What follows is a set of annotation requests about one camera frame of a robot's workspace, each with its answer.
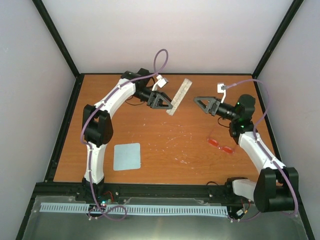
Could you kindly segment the grey glasses case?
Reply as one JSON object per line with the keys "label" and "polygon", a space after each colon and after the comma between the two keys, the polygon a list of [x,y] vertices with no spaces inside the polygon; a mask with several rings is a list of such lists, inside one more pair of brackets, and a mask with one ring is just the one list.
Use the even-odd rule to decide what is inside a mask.
{"label": "grey glasses case", "polygon": [[166,110],[166,113],[169,116],[173,116],[174,113],[177,111],[178,107],[180,106],[181,102],[185,98],[187,92],[192,86],[192,81],[188,78],[185,78],[180,85],[178,91],[176,92],[175,96],[173,97],[172,101],[170,102],[171,106],[169,109]]}

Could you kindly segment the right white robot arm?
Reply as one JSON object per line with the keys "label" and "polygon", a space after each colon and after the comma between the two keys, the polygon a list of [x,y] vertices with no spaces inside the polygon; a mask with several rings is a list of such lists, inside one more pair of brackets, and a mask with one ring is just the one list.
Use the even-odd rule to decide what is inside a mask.
{"label": "right white robot arm", "polygon": [[228,179],[232,192],[253,201],[261,213],[296,215],[299,210],[299,174],[295,168],[286,167],[257,132],[252,121],[256,99],[243,94],[235,105],[214,96],[196,96],[193,101],[206,114],[229,120],[229,135],[245,151],[259,174],[256,182],[239,177]]}

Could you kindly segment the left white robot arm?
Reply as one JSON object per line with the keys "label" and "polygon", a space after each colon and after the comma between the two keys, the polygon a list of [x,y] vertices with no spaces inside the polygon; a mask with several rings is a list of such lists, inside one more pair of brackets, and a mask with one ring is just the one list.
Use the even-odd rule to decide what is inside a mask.
{"label": "left white robot arm", "polygon": [[152,109],[171,110],[172,100],[158,88],[163,88],[168,80],[162,75],[150,73],[141,68],[137,73],[126,71],[115,87],[99,102],[87,104],[83,109],[80,140],[87,148],[87,163],[84,181],[91,183],[86,195],[92,201],[103,198],[104,157],[107,144],[113,137],[112,118],[116,111],[130,97],[146,102]]}

